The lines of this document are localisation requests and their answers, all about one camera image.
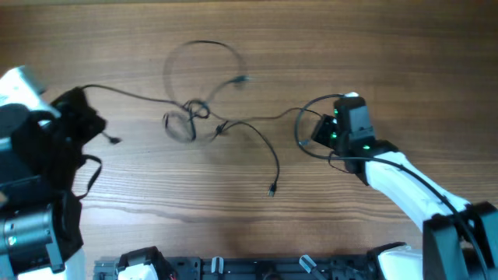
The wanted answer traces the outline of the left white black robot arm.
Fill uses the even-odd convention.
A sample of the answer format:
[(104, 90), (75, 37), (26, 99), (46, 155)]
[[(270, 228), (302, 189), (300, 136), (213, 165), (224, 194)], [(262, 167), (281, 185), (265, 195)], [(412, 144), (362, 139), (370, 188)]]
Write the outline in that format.
[(1, 108), (1, 277), (80, 275), (81, 196), (72, 192), (76, 171), (91, 155), (83, 146), (106, 121), (76, 87), (51, 103), (52, 111), (21, 103)]

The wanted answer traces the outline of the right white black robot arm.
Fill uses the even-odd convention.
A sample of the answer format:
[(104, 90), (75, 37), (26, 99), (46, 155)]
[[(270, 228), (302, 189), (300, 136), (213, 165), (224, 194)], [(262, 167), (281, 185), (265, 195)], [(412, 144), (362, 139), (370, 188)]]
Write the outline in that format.
[(423, 235), (423, 248), (393, 243), (370, 256), (379, 279), (495, 279), (497, 208), (472, 204), (414, 167), (395, 145), (377, 138), (366, 101), (356, 93), (334, 94), (333, 115), (323, 115), (312, 139), (331, 152), (329, 163), (393, 201)]

